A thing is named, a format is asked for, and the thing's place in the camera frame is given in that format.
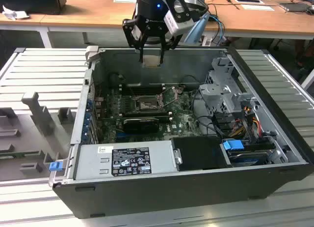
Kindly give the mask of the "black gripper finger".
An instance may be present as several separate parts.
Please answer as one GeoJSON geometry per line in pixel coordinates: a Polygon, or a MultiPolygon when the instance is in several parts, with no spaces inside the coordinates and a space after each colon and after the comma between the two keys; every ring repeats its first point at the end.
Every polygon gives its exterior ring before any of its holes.
{"type": "Polygon", "coordinates": [[[158,36],[161,43],[161,52],[160,52],[160,61],[159,63],[162,64],[164,61],[164,53],[170,49],[175,49],[182,38],[181,35],[173,36],[168,41],[165,38],[166,30],[165,28],[158,28],[158,36]]]}
{"type": "Polygon", "coordinates": [[[143,62],[143,49],[149,37],[150,27],[145,24],[144,18],[136,17],[135,19],[124,19],[122,22],[122,29],[129,47],[139,50],[139,62],[143,62]],[[140,30],[140,37],[138,40],[135,39],[132,33],[132,31],[135,30],[135,27],[140,30]]]}

